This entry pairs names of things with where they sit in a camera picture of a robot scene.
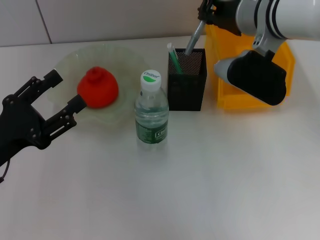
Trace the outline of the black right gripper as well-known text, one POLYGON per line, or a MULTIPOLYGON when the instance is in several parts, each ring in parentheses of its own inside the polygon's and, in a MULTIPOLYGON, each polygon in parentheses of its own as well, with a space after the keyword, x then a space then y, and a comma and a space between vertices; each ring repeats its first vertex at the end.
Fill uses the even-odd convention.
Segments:
POLYGON ((236 36, 241 36, 236 21, 239 4, 240 0, 203 0, 197 9, 198 19, 207 25, 213 24, 236 36))

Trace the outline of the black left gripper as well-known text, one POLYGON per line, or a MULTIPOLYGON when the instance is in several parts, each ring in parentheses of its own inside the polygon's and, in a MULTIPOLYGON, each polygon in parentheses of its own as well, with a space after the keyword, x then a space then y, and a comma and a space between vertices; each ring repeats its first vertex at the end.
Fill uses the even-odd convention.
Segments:
POLYGON ((0 164, 4 165, 26 147, 44 150, 47 141, 54 139, 75 127, 74 114, 78 114, 87 105, 78 94, 54 116, 45 119, 32 106, 49 88, 54 88, 63 79, 53 69, 44 79, 32 76, 16 93, 6 96, 2 101, 0 115, 0 164))

